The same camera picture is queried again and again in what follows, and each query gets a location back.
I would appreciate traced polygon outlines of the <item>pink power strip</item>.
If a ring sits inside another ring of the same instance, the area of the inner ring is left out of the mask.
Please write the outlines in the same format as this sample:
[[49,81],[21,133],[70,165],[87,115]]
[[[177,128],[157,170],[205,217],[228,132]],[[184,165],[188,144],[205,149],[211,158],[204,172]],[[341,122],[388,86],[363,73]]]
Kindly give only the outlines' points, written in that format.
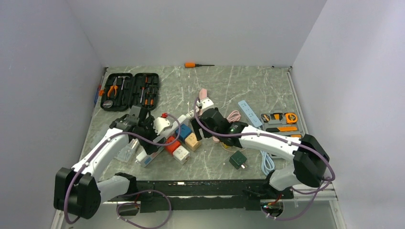
[[202,102],[207,98],[207,90],[205,88],[202,88],[199,92],[199,100],[197,101],[196,104],[196,112],[198,115],[201,115],[203,112],[201,111],[202,108]]

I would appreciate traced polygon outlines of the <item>blue cube adapter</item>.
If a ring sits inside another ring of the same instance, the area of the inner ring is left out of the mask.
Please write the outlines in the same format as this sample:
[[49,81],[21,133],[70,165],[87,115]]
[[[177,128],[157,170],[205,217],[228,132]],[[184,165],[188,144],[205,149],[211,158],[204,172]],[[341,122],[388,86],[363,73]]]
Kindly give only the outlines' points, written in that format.
[[192,130],[185,124],[181,124],[180,126],[180,136],[179,140],[185,142],[185,139],[192,133]]

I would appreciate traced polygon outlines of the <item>wooden beige cube adapter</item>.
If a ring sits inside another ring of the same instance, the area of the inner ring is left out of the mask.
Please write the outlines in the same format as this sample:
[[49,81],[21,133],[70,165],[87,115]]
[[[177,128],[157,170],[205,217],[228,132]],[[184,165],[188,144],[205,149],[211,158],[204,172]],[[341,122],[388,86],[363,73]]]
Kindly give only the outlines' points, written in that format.
[[201,146],[201,142],[197,140],[195,133],[190,133],[184,142],[191,151],[196,151]]

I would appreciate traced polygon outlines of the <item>yellow cube adapter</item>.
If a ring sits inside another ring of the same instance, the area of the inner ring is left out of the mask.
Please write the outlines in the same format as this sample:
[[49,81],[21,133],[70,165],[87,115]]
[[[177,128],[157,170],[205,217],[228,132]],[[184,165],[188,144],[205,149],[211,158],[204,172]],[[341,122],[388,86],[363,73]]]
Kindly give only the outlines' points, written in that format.
[[230,146],[227,146],[227,145],[224,144],[224,143],[221,143],[221,146],[222,146],[222,148],[223,148],[224,150],[230,151]]

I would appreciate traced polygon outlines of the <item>white power strip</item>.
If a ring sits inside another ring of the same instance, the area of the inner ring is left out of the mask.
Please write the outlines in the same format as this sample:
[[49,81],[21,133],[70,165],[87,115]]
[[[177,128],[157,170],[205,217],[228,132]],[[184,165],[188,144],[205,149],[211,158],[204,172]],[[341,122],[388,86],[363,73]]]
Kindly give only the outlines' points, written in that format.
[[[169,144],[167,144],[166,141],[170,136],[173,136],[175,137],[175,140],[178,140],[180,143],[183,143],[178,139],[180,136],[180,126],[181,124],[188,125],[189,121],[193,118],[194,118],[193,111],[189,111],[187,114],[181,115],[178,119],[172,121],[172,127],[170,129],[165,130],[160,135],[158,135],[153,140],[153,142],[165,144],[166,146],[168,146]],[[141,165],[142,167],[146,167],[163,149],[165,149],[165,146],[159,146],[158,151],[151,155],[147,155],[145,150],[142,149],[142,151],[136,156],[136,163]]]

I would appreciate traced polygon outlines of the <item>red cube adapter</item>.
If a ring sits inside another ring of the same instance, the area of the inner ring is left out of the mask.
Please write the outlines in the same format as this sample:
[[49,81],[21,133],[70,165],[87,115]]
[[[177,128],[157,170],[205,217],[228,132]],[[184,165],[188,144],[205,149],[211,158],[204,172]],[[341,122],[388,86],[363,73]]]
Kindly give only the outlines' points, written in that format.
[[178,140],[175,140],[175,137],[170,136],[167,141],[168,146],[165,146],[166,151],[170,154],[173,155],[173,152],[181,146],[181,143]]

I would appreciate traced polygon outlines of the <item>clear plastic screw box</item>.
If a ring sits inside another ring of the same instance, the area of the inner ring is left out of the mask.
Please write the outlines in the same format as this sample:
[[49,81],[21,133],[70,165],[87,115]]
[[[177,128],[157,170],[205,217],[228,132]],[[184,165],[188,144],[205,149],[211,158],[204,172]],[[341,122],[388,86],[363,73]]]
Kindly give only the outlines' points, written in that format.
[[[99,142],[100,143],[104,142],[105,140],[107,140],[108,137],[111,137],[112,135],[121,133],[121,132],[123,132],[123,130],[121,130],[121,129],[109,128],[109,129],[107,129],[107,132],[105,133],[105,135],[103,136],[103,138],[101,138],[101,140]],[[118,161],[121,161],[121,162],[128,162],[130,160],[130,158],[132,157],[132,155],[137,151],[137,149],[140,145],[138,139],[133,138],[131,135],[127,135],[127,137],[128,137],[128,144],[119,148],[120,151],[117,151],[115,154],[115,159],[117,159]]]

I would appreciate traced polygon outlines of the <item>light blue power strip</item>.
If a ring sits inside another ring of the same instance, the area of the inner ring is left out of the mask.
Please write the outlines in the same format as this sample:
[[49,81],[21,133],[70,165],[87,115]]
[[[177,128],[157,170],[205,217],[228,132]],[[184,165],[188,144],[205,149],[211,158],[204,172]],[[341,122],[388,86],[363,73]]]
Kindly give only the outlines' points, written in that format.
[[253,109],[249,106],[249,104],[245,100],[239,101],[237,104],[242,110],[242,112],[245,114],[246,118],[250,121],[250,124],[252,126],[254,126],[255,128],[260,128],[263,126],[259,117],[255,114]]

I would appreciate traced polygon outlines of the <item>black tool case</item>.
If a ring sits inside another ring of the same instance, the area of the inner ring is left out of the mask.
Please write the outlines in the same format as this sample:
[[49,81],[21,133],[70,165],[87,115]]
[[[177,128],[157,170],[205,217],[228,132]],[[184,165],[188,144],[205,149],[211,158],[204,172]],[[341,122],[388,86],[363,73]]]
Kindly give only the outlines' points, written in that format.
[[158,105],[159,90],[157,73],[112,73],[99,91],[100,107],[111,112],[123,112],[132,106],[152,111]]

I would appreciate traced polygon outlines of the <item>white cube adapter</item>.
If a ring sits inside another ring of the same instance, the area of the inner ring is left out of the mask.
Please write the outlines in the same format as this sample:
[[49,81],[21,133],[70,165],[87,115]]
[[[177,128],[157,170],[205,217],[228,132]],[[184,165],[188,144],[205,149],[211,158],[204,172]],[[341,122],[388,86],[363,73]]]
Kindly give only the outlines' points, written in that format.
[[191,157],[190,152],[183,146],[178,146],[172,155],[181,165],[184,165]]

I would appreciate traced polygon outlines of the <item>dark green cube adapter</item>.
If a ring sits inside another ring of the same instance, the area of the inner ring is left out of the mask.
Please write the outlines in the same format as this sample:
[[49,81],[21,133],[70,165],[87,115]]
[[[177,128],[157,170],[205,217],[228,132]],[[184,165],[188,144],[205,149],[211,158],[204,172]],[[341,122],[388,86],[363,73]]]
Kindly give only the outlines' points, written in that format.
[[235,169],[240,169],[240,168],[245,169],[246,161],[247,161],[247,158],[245,157],[244,154],[242,154],[241,151],[234,152],[229,158],[229,162]]

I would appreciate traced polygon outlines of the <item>grey tool case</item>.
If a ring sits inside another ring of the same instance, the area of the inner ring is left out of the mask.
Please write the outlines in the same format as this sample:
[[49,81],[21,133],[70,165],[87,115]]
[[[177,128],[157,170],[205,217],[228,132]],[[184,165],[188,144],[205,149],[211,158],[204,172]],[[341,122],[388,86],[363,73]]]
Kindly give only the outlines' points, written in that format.
[[272,113],[260,114],[260,119],[263,124],[262,126],[263,130],[282,136],[298,137],[298,138],[303,137],[305,131],[300,121],[300,118],[298,117],[298,121],[295,124],[289,125],[286,123],[285,113],[292,113],[292,112],[284,112],[278,109]]

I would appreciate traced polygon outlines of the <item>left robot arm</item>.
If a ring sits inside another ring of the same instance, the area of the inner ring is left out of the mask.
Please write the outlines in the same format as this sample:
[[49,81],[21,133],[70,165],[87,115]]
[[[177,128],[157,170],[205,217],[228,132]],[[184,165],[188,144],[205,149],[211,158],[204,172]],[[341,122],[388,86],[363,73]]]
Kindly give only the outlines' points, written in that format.
[[90,219],[99,206],[117,196],[132,200],[138,191],[133,175],[118,172],[112,178],[99,181],[112,159],[131,140],[136,139],[146,152],[158,149],[152,141],[154,117],[147,108],[133,106],[129,114],[114,120],[102,140],[81,161],[71,168],[62,167],[55,176],[53,206],[66,215]]

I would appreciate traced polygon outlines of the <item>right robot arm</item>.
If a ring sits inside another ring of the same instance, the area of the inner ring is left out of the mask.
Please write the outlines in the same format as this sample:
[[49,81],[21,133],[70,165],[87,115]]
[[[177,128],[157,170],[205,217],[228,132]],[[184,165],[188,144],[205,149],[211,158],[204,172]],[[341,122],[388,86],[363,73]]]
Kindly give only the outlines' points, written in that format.
[[318,140],[309,134],[302,138],[277,135],[244,122],[229,122],[218,108],[206,109],[202,115],[194,109],[191,120],[198,140],[216,137],[227,146],[249,148],[276,155],[290,164],[268,175],[263,192],[275,198],[286,188],[303,184],[318,188],[322,182],[331,182],[335,174],[330,157]]

